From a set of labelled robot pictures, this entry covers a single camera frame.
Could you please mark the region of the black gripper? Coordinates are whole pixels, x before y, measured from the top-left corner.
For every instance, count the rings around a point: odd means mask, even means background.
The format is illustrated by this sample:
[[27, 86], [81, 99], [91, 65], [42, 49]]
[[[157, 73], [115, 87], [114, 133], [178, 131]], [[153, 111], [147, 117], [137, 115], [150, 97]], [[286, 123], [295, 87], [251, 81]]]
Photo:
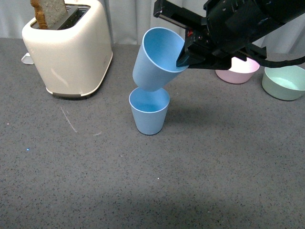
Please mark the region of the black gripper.
[[270, 61], [266, 48], [253, 44], [304, 14], [303, 0], [209, 0], [203, 8], [205, 17], [167, 0], [154, 3], [154, 17], [185, 29], [177, 67], [228, 70], [233, 57], [250, 58], [269, 68], [304, 63], [304, 57]]

